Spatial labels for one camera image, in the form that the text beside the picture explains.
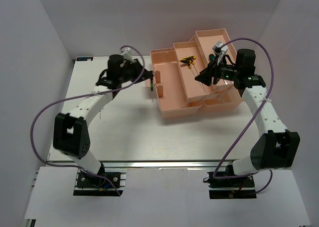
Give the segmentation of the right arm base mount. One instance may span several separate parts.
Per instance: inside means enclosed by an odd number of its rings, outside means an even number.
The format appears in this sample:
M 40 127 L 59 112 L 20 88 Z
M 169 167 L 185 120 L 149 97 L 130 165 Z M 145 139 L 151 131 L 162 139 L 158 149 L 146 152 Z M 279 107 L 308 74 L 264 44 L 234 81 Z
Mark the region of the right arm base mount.
M 255 183 L 252 177 L 237 179 L 215 179 L 208 172 L 203 183 L 208 184 L 211 200 L 256 199 Z

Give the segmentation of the large green screwdriver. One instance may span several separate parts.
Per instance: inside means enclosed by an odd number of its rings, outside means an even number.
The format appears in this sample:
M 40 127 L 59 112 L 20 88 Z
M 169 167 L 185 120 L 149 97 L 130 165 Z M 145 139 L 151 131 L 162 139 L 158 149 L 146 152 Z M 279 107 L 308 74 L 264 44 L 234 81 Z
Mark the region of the large green screwdriver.
M 209 60 L 210 60 L 210 62 L 214 62 L 214 60 L 215 60 L 215 55 L 209 54 Z

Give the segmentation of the pink plastic toolbox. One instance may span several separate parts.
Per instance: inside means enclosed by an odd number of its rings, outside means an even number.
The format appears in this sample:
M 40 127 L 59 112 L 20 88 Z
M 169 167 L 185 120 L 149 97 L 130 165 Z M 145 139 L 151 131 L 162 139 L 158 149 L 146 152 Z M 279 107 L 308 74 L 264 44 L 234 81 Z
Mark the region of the pink plastic toolbox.
M 220 80 L 206 86 L 194 78 L 209 62 L 218 42 L 230 41 L 226 29 L 196 31 L 187 42 L 150 52 L 154 89 L 163 118 L 176 118 L 202 112 L 225 112 L 237 108 L 243 99 L 233 82 Z

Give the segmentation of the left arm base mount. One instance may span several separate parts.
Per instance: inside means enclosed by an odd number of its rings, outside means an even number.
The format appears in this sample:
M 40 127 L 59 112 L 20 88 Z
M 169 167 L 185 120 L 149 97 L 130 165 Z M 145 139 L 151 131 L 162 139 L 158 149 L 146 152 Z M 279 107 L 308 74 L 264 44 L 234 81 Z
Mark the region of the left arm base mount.
M 74 185 L 74 196 L 85 197 L 119 197 L 124 190 L 126 183 L 126 171 L 106 170 L 105 177 L 101 179 L 78 171 Z

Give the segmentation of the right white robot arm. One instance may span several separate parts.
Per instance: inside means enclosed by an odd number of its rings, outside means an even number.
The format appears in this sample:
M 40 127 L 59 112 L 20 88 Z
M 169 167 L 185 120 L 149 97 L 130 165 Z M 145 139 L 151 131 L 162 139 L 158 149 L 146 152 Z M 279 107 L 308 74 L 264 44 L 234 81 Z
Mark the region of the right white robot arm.
M 205 85 L 216 84 L 220 79 L 232 81 L 249 107 L 259 132 L 259 140 L 250 153 L 227 165 L 226 183 L 235 187 L 249 174 L 267 169 L 290 168 L 300 136 L 297 132 L 288 130 L 268 99 L 270 89 L 266 87 L 263 78 L 255 74 L 255 52 L 251 49 L 239 49 L 236 61 L 230 64 L 226 61 L 229 56 L 221 48 L 214 48 L 214 52 L 213 60 L 195 80 Z

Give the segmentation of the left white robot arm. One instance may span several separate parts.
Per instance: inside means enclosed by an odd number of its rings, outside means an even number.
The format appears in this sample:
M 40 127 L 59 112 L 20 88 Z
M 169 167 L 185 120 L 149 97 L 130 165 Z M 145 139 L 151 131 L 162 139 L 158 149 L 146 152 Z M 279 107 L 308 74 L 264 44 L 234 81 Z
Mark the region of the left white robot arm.
M 90 151 L 89 124 L 115 98 L 124 83 L 140 83 L 153 77 L 153 72 L 146 70 L 138 59 L 111 55 L 107 68 L 99 75 L 92 95 L 70 112 L 59 113 L 55 117 L 53 147 L 87 171 L 88 181 L 93 186 L 104 184 L 105 171 L 103 164 Z

